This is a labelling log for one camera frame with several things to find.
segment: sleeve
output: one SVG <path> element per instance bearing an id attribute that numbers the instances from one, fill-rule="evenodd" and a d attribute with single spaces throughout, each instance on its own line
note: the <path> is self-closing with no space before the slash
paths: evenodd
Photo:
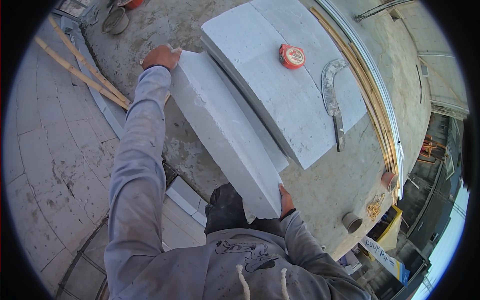
<path id="1" fill-rule="evenodd" d="M 152 67 L 139 76 L 115 154 L 108 195 L 109 243 L 104 254 L 112 296 L 124 290 L 163 252 L 163 108 L 170 81 L 164 67 Z"/>
<path id="2" fill-rule="evenodd" d="M 323 277 L 331 299 L 370 299 L 370 295 L 346 270 L 323 252 L 301 219 L 300 211 L 296 210 L 285 217 L 280 222 L 280 227 L 285 233 L 285 244 L 291 262 Z"/>

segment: hand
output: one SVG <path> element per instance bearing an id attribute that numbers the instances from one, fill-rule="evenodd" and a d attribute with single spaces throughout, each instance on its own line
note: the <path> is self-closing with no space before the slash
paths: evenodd
<path id="1" fill-rule="evenodd" d="M 151 65 L 164 65 L 173 70 L 180 59 L 181 48 L 173 48 L 170 44 L 160 45 L 150 51 L 142 62 L 142 68 L 145 70 Z"/>
<path id="2" fill-rule="evenodd" d="M 285 190 L 283 183 L 279 184 L 278 189 L 280 190 L 280 195 L 282 195 L 282 215 L 280 218 L 283 218 L 290 210 L 294 209 L 292 196 Z"/>

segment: construction site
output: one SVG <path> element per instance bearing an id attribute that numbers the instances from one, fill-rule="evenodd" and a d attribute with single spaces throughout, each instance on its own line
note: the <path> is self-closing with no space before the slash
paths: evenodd
<path id="1" fill-rule="evenodd" d="M 163 44 L 182 49 L 157 147 L 166 253 L 208 245 L 206 207 L 227 183 L 249 224 L 284 218 L 282 183 L 372 299 L 428 286 L 450 214 L 465 219 L 469 109 L 455 54 L 419 1 L 61 0 L 24 55 L 2 136 L 18 238 L 54 299 L 112 296 L 110 177 L 143 61 Z M 288 274 L 286 285 L 293 295 Z"/>

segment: red tape measure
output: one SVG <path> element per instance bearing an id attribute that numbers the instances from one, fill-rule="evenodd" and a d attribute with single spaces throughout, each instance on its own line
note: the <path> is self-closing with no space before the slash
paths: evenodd
<path id="1" fill-rule="evenodd" d="M 280 53 L 280 62 L 285 68 L 294 70 L 305 63 L 305 54 L 303 54 L 302 48 L 282 44 L 278 52 Z"/>

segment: yellow rope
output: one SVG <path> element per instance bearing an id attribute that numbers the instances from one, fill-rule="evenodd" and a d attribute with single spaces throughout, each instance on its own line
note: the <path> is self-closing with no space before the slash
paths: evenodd
<path id="1" fill-rule="evenodd" d="M 378 199 L 378 195 L 375 195 L 372 203 L 370 203 L 367 206 L 367 214 L 368 214 L 368 217 L 372 220 L 372 222 L 375 222 L 378 215 L 381 213 L 380 206 L 382 206 L 384 198 L 385 198 L 385 193 L 383 193 L 382 196 L 380 196 L 380 200 Z"/>

